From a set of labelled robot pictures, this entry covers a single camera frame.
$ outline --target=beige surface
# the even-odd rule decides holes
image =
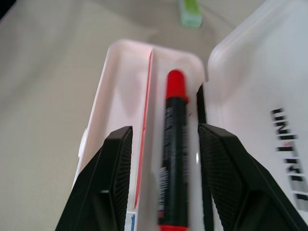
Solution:
[[[55,229],[109,45],[136,39],[206,63],[243,19],[221,16],[219,1],[203,2],[200,29],[179,24],[173,0],[17,1],[0,21],[1,231]]]

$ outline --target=green object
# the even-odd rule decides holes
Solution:
[[[199,27],[202,23],[202,14],[197,0],[179,0],[180,18],[184,26]]]

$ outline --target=marker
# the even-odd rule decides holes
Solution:
[[[185,77],[179,70],[167,76],[162,166],[158,196],[161,231],[188,228],[188,147],[186,129]]]

